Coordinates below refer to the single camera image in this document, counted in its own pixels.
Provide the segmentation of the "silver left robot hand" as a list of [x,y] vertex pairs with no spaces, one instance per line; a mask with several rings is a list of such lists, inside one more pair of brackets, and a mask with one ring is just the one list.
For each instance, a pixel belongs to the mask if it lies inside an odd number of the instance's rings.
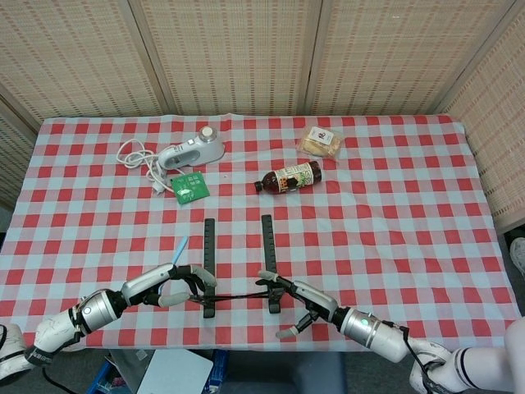
[[[190,289],[173,295],[162,295],[160,287],[165,282],[183,280]],[[215,287],[217,279],[205,268],[197,265],[175,266],[165,263],[146,273],[125,282],[119,294],[119,304],[125,307],[145,304],[167,308],[185,303],[198,294],[197,289],[205,291],[206,287]]]

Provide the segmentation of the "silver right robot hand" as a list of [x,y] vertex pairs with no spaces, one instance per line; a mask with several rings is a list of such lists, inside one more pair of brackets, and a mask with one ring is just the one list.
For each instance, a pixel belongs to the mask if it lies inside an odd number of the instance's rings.
[[285,293],[302,302],[308,311],[295,325],[277,332],[276,337],[279,340],[298,336],[318,318],[331,323],[336,310],[339,308],[337,301],[333,297],[305,282],[292,282],[281,277],[278,273],[266,270],[260,270],[258,277],[258,285],[269,285],[270,287],[283,289]]

